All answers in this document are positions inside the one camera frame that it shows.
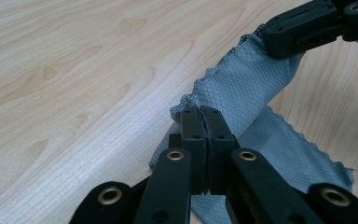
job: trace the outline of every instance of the fabric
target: fabric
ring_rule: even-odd
[[[196,80],[191,94],[171,108],[172,118],[192,105],[207,105],[220,110],[241,147],[259,151],[282,177],[303,192],[315,183],[332,183],[351,190],[353,176],[340,162],[309,143],[303,134],[275,114],[268,102],[294,77],[303,54],[275,60],[267,55],[262,39],[255,33],[241,38],[215,68]],[[179,133],[174,123],[154,153],[153,168],[159,153],[168,148],[170,133]],[[192,196],[191,207],[204,223],[230,223],[224,196]]]

